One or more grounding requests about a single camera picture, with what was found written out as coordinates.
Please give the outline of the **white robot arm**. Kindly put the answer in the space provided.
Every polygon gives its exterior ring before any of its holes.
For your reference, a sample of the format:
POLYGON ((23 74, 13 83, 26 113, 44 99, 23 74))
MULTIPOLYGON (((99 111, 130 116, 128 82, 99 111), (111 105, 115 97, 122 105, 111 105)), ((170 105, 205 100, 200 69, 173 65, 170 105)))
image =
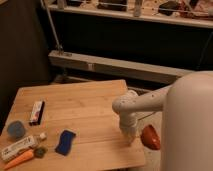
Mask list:
POLYGON ((130 139, 138 112, 162 113, 160 171, 213 171, 213 71, 187 74, 143 95, 129 90, 112 109, 130 139))

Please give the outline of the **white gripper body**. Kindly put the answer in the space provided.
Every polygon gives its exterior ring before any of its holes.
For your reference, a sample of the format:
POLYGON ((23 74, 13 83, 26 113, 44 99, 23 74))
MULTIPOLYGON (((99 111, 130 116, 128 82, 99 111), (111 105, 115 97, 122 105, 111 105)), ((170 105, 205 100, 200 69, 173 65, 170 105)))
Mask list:
POLYGON ((122 114, 119 119, 119 128, 129 144, 132 144, 137 135, 138 120, 134 113, 122 114))

